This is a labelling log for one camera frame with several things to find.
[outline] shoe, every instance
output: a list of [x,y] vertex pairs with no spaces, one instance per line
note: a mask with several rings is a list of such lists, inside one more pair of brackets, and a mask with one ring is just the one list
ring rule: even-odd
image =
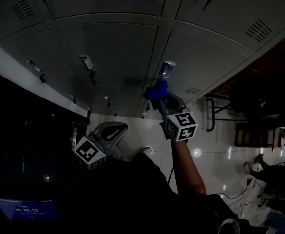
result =
[[258,164],[260,160],[262,160],[263,158],[264,158],[264,154],[258,154],[258,156],[255,158],[254,163]]
[[146,156],[150,157],[152,153],[152,149],[151,147],[147,146],[141,152],[144,153]]
[[250,174],[251,166],[250,166],[249,162],[245,162],[245,164],[244,164],[244,171],[245,171],[246,175]]

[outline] monitor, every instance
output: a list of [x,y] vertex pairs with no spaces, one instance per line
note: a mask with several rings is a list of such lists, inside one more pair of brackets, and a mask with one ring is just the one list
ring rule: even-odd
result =
[[11,221],[60,219],[52,200],[24,201],[0,198],[0,208]]

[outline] locker vent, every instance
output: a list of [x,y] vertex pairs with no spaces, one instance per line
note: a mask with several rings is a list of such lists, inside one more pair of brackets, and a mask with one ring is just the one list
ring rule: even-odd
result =
[[185,92],[196,95],[200,91],[201,89],[198,89],[198,88],[188,88]]
[[27,0],[22,0],[21,2],[15,4],[14,6],[12,6],[12,9],[20,20],[25,19],[26,17],[29,17],[34,14]]
[[253,37],[256,41],[262,42],[268,38],[272,33],[272,30],[262,21],[257,19],[245,33],[250,37]]

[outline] tiled floor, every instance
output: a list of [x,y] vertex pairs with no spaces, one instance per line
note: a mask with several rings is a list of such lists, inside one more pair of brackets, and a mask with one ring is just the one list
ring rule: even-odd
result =
[[[235,147],[236,122],[234,121],[217,121],[215,129],[212,132],[207,132],[207,126],[210,127],[211,124],[207,120],[208,108],[204,99],[198,103],[192,103],[188,107],[194,111],[200,124],[195,137],[189,140],[188,148],[208,194],[226,193],[229,197],[239,195],[245,189],[247,179],[251,178],[251,176],[245,175],[243,164],[254,160],[260,152],[265,154],[264,159],[270,165],[285,161],[285,147],[283,150],[275,148],[274,152],[271,148]],[[232,110],[224,110],[217,114],[217,117],[233,119],[237,118],[237,115]],[[142,148],[150,146],[152,148],[150,158],[168,179],[173,162],[170,141],[165,140],[159,126],[161,120],[91,114],[88,131],[93,130],[98,124],[108,121],[119,121],[128,125],[128,131],[119,143],[124,160],[130,160]],[[253,169],[258,170],[261,167],[254,165]],[[254,184],[252,181],[243,196],[237,199],[230,200],[224,195],[222,198],[240,218],[247,219],[252,225],[258,226],[266,219],[269,208],[258,208],[258,203],[244,205],[245,201],[258,201],[257,195],[262,189]],[[177,192],[174,173],[170,186]]]

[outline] brick wall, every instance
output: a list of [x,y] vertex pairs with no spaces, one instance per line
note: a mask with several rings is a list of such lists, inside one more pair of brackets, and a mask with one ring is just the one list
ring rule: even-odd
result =
[[285,38],[248,67],[212,90],[211,93],[229,96],[232,85],[243,78],[275,74],[282,70],[285,70]]

